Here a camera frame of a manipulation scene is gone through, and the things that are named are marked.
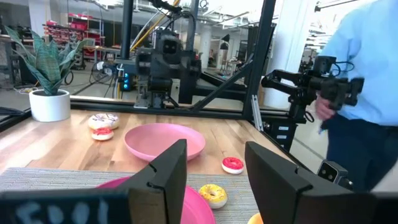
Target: donut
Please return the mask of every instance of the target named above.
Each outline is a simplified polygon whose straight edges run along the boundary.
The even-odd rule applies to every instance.
[[[91,137],[95,140],[105,141],[113,137],[113,131],[110,128],[97,128],[93,131]]]
[[[88,119],[88,126],[91,129],[98,129],[98,128],[115,129],[119,126],[119,118],[113,114],[107,114],[107,113],[95,114]]]
[[[235,157],[227,157],[223,159],[223,170],[229,174],[240,174],[243,172],[242,160]]]
[[[248,221],[248,224],[264,224],[262,222],[262,218],[260,213],[257,213],[255,215],[253,215],[250,220]]]
[[[225,190],[215,184],[206,184],[200,188],[199,194],[207,201],[210,208],[221,208],[228,200]]]

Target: pink plate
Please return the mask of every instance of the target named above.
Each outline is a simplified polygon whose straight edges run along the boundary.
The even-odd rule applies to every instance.
[[[145,161],[152,161],[179,139],[186,139],[188,160],[195,158],[205,147],[205,138],[197,131],[177,124],[154,123],[128,131],[124,143],[131,153]]]
[[[101,184],[98,188],[113,188],[130,177],[124,177]],[[216,224],[213,212],[198,192],[191,187],[185,187],[184,205],[182,208],[181,224]]]

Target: person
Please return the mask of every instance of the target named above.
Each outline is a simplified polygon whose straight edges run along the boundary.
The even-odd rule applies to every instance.
[[[398,158],[398,1],[378,0],[350,12],[320,55],[337,58],[338,78],[364,77],[356,106],[315,110],[328,130],[326,159],[348,171],[353,189],[370,191]]]

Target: floor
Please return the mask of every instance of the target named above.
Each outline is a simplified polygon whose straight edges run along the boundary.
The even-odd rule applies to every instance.
[[[81,88],[87,86],[89,84],[89,77],[91,65],[88,64],[86,71],[74,71],[74,80],[73,83],[69,86],[62,86],[61,89],[69,91],[70,93],[74,93]],[[10,108],[15,108],[19,110],[25,110],[29,108],[29,96],[25,94],[20,94],[13,89],[4,88],[4,85],[1,85],[2,79],[0,75],[0,106],[6,106]],[[201,85],[211,85],[203,80],[201,80]],[[178,80],[174,81],[174,87],[172,89],[172,97],[178,101]],[[112,88],[106,93],[108,89],[108,85],[104,84],[94,84],[89,88],[81,91],[79,96],[96,96],[96,97],[112,97]],[[198,100],[202,99],[201,96],[194,96],[193,103],[196,103]],[[135,100],[136,92],[126,92],[123,95],[123,99],[125,100]],[[236,100],[224,100],[224,99],[215,99],[208,106],[215,108],[224,108],[231,110],[239,110],[242,108],[243,103]],[[313,105],[307,108],[309,112],[314,114]],[[326,158],[328,138],[327,133],[322,132],[319,133],[321,121],[315,118],[314,123],[300,124],[297,127],[294,141],[292,147],[290,149],[290,153],[295,156],[298,160],[300,160],[303,164],[305,164],[310,170],[313,172],[317,172],[318,168],[324,158]],[[389,175],[393,175],[393,173],[398,173],[398,166],[394,168]],[[395,181],[390,181],[388,186],[398,184],[398,179]]]

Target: wooden tabletop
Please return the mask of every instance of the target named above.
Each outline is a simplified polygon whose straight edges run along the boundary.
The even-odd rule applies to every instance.
[[[99,142],[91,138],[87,125],[96,113],[100,111],[72,110],[70,119],[52,123],[29,118],[0,133],[0,172],[8,167],[137,172],[147,162],[126,149],[124,135],[148,123],[180,124],[202,133],[206,146],[200,156],[188,162],[189,173],[226,174],[221,161],[227,156],[244,160],[246,141],[256,141],[290,160],[247,121],[114,113],[121,120],[120,127],[111,140]]]

